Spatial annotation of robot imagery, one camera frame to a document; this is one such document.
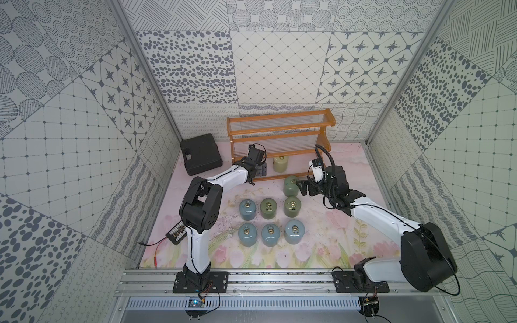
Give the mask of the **blue canister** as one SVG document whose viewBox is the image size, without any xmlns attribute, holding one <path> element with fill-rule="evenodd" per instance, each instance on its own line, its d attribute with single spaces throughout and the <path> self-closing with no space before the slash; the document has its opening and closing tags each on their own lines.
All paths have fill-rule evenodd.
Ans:
<svg viewBox="0 0 517 323">
<path fill-rule="evenodd" d="M 257 243 L 257 228 L 252 223 L 243 223 L 238 230 L 238 237 L 243 246 L 254 246 Z"/>
<path fill-rule="evenodd" d="M 240 216 L 245 221 L 252 221 L 257 214 L 256 203 L 251 199 L 245 199 L 239 205 Z"/>
<path fill-rule="evenodd" d="M 291 245 L 299 244 L 302 241 L 305 232 L 304 224 L 297 219 L 292 219 L 285 226 L 285 241 Z"/>
<path fill-rule="evenodd" d="M 274 223 L 264 225 L 261 232 L 261 239 L 265 246 L 274 247 L 280 239 L 280 229 Z"/>
</svg>

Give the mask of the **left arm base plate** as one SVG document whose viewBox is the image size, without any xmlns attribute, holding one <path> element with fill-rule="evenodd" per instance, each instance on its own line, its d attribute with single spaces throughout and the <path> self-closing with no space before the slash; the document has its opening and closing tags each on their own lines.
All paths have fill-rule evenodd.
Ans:
<svg viewBox="0 0 517 323">
<path fill-rule="evenodd" d="M 226 293 L 229 272 L 206 269 L 202 274 L 189 270 L 186 266 L 176 274 L 173 293 Z"/>
</svg>

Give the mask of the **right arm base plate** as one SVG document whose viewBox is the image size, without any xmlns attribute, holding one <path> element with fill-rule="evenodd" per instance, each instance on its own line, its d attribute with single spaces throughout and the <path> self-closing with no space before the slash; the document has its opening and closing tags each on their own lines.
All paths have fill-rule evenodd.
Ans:
<svg viewBox="0 0 517 323">
<path fill-rule="evenodd" d="M 331 270 L 331 276 L 337 293 L 388 293 L 386 281 L 373 282 L 367 276 L 364 265 L 376 257 L 365 258 L 354 265 L 354 270 L 344 270 L 339 266 Z"/>
</svg>

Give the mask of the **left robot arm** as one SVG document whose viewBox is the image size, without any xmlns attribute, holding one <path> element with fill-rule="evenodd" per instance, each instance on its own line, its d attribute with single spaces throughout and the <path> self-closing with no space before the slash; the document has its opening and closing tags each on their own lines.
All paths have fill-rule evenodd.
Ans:
<svg viewBox="0 0 517 323">
<path fill-rule="evenodd" d="M 202 288 L 209 282 L 209 231 L 219 217 L 223 194 L 241 184 L 253 185 L 257 170 L 265 164 L 267 151 L 258 143 L 249 145 L 248 155 L 213 178 L 192 179 L 179 209 L 188 242 L 183 273 L 188 281 Z"/>
</svg>

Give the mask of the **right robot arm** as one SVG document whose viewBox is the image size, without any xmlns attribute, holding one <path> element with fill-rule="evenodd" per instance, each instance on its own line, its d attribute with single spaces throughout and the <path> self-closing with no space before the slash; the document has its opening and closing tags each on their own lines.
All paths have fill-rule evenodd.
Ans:
<svg viewBox="0 0 517 323">
<path fill-rule="evenodd" d="M 313 177 L 296 180 L 296 185 L 302 195 L 322 195 L 325 207 L 367 223 L 398 246 L 397 256 L 370 257 L 355 264 L 353 281 L 357 289 L 367 291 L 380 283 L 396 281 L 428 292 L 456 277 L 455 259 L 436 224 L 417 223 L 379 206 L 363 192 L 350 188 L 342 167 L 319 168 Z"/>
</svg>

